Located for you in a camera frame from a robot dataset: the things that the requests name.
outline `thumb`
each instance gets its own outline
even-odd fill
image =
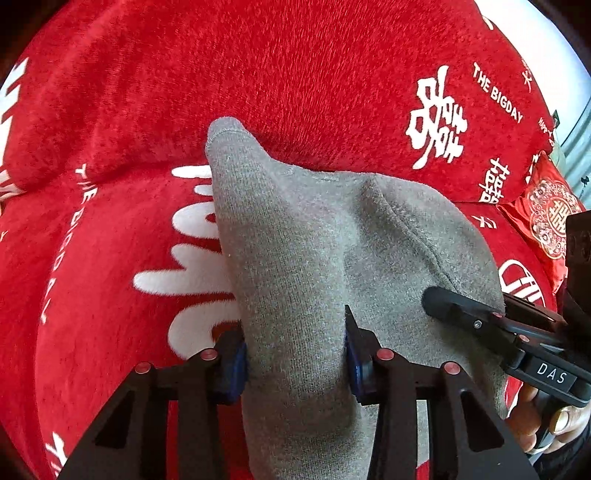
[[[557,411],[550,420],[550,432],[554,435],[573,432],[589,421],[585,408],[568,406]]]

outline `finger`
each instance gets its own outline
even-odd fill
[[[529,452],[533,447],[535,447],[535,435],[517,435],[515,438],[524,452]]]
[[[568,406],[557,411],[550,420],[550,431],[556,436],[575,432],[589,421],[587,408]]]
[[[532,387],[531,385],[528,385],[528,384],[523,384],[523,387],[521,387],[521,389],[519,390],[519,395],[517,397],[517,401],[518,402],[532,401],[537,394],[538,394],[537,388]]]
[[[541,426],[540,414],[533,403],[518,403],[505,420],[516,437],[534,435]]]
[[[583,424],[578,429],[572,430],[571,432],[563,433],[556,437],[556,439],[561,442],[563,445],[572,442],[574,439],[577,439],[584,431],[587,425]]]
[[[544,450],[544,455],[546,453],[552,453],[555,452],[556,450],[562,448],[564,446],[564,443],[562,443],[560,440],[558,439],[554,439],[554,441],[550,444],[550,446]]]

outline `gray sock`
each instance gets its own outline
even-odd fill
[[[410,181],[277,162],[233,118],[211,124],[206,155],[248,346],[243,419],[256,480],[366,478],[377,409],[349,391],[346,303],[408,360],[461,364],[506,415],[498,360],[421,307],[439,285],[504,308],[485,241],[448,200]],[[424,409],[418,420],[422,463]]]

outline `screw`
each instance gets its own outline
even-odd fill
[[[152,368],[152,365],[149,362],[140,362],[135,366],[134,370],[135,370],[135,373],[143,375],[143,374],[148,373],[151,368]]]
[[[443,365],[443,369],[449,373],[450,375],[457,375],[458,373],[460,373],[462,371],[462,369],[460,368],[460,365],[458,365],[455,362],[447,362],[446,364]]]
[[[201,360],[215,360],[217,358],[217,350],[215,348],[206,348],[199,356]]]
[[[394,358],[394,352],[389,348],[381,348],[376,352],[375,356],[380,360],[391,360]]]

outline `red fabric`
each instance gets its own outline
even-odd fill
[[[498,206],[456,203],[491,249],[504,292],[556,311],[556,299],[542,265],[525,241],[503,217]]]
[[[517,380],[515,377],[507,378],[507,385],[505,386],[505,404],[508,409],[512,409],[514,404],[517,403],[517,394],[522,386],[523,382],[521,380]]]
[[[498,158],[509,170],[498,198],[510,202],[531,156],[550,148],[538,120],[551,119],[489,25],[471,0],[72,1],[21,57],[4,163],[24,190],[81,158],[102,181],[132,164],[202,160],[209,122],[233,115],[275,158],[417,180],[454,201],[478,201]],[[425,95],[443,87],[451,116],[413,148],[418,81],[438,73]],[[443,127],[463,152],[448,163],[445,142],[438,158],[435,145],[413,169]]]
[[[53,445],[57,434],[66,455],[136,363],[179,363],[169,344],[181,358],[189,355],[170,338],[178,322],[185,324],[176,341],[193,335],[193,353],[213,344],[214,325],[237,320],[214,311],[219,303],[233,302],[219,241],[203,238],[211,236],[212,226],[216,231],[215,224],[203,215],[179,221],[177,229],[171,222],[183,207],[211,204],[193,191],[200,182],[150,167],[99,187],[83,184],[86,199],[82,190],[75,194],[74,228],[60,240],[65,247],[57,251],[60,260],[45,299],[50,304],[37,339],[35,379],[44,442]],[[137,281],[136,288],[134,276],[143,271],[148,280]],[[191,280],[200,275],[202,282]],[[152,288],[150,276],[163,276],[156,285],[164,289]],[[181,290],[174,291],[178,284]],[[220,425],[232,478],[247,478],[239,408],[221,409]],[[56,462],[50,452],[47,457]],[[173,478],[174,462],[169,463]]]
[[[35,343],[55,252],[71,217],[68,191],[54,181],[12,199],[0,217],[0,423],[41,479],[50,472],[37,414]]]
[[[2,387],[0,420],[40,480],[135,363],[174,365],[238,319],[210,198],[194,191],[209,179],[198,168],[171,174],[205,163],[216,117],[236,116],[272,156],[314,170],[422,181],[455,201],[518,197],[533,153],[549,148],[539,120],[551,119],[490,25],[470,0],[71,0],[43,27],[0,112],[0,188],[14,184],[0,193],[29,192],[0,218],[0,248],[13,242],[0,270],[11,346],[2,364],[18,373]],[[433,146],[413,169],[430,140],[413,147],[406,134],[423,105],[419,80],[438,73],[456,108],[432,137],[448,127],[464,148],[448,163]],[[515,112],[501,108],[503,95]],[[511,245],[505,253],[545,292],[531,251]],[[246,480],[239,414],[222,409],[220,428],[231,478]]]
[[[521,196],[499,208],[535,252],[556,293],[567,274],[566,217],[585,208],[545,152]]]

